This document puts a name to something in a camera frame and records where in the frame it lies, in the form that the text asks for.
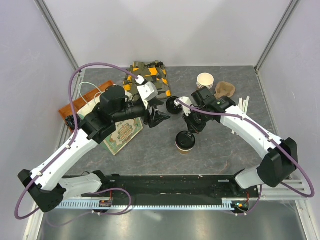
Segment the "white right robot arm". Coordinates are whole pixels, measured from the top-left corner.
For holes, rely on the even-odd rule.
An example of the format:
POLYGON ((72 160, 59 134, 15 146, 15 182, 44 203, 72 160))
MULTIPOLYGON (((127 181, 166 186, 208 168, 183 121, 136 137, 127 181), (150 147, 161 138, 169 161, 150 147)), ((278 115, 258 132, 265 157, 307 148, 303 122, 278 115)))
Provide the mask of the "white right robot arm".
POLYGON ((234 175, 229 191, 235 197, 242 196, 255 185, 277 187, 296 169, 298 159, 297 143, 292 138, 282 139, 261 127, 248 117, 236 103, 227 96, 215 98, 203 87, 192 94, 196 106, 188 97, 174 101, 181 106, 187 131, 177 134, 175 144, 182 152, 190 151, 196 143, 195 134, 201 133, 209 121, 217 121, 234 131, 246 141, 261 157, 256 167, 241 170, 234 175))

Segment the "brown paper coffee cup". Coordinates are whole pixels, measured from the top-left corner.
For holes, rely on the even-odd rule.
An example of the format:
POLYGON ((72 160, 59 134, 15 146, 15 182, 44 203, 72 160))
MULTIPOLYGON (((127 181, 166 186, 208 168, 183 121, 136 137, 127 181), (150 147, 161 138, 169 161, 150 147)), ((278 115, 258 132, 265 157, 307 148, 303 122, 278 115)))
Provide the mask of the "brown paper coffee cup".
POLYGON ((180 146, 176 146, 177 147, 177 150, 180 154, 182 155, 186 155, 188 154, 193 148, 188 148, 188 149, 184 149, 184 148, 181 148, 180 146))

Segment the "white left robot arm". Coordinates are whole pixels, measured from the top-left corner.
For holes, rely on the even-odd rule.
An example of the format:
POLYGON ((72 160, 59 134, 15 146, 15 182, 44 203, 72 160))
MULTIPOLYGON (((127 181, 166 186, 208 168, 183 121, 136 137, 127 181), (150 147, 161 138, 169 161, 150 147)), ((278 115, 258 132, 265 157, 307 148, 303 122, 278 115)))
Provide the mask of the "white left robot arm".
POLYGON ((110 185, 101 171, 71 178, 65 174, 86 153, 115 132, 118 122, 142 118, 145 125, 154 128, 170 118, 157 109, 162 102, 157 99, 158 91, 153 83, 138 86, 137 90, 140 98, 133 101, 123 87, 109 86, 57 152, 37 168, 31 171, 24 169, 18 174, 42 212, 52 211, 68 198, 93 193, 104 197, 109 193, 110 185))

